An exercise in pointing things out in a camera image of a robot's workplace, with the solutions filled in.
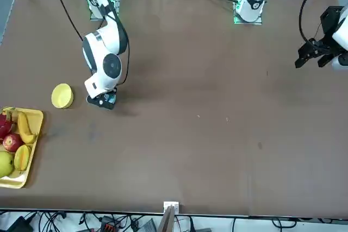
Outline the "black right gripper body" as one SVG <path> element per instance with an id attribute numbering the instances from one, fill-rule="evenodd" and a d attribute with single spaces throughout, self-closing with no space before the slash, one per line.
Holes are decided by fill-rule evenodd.
<path id="1" fill-rule="evenodd" d="M 89 95 L 87 95 L 86 101 L 89 104 L 98 106 L 99 108 L 113 110 L 116 103 L 116 93 L 117 93 L 117 88 L 114 88 L 110 92 L 98 95 L 95 98 L 91 98 Z"/>

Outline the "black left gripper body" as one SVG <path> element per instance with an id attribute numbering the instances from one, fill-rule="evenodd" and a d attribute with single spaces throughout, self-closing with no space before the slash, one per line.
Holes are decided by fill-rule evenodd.
<path id="1" fill-rule="evenodd" d="M 329 6 L 320 16 L 321 26 L 323 30 L 322 43 L 329 43 L 332 35 L 337 31 L 340 14 L 343 6 Z"/>

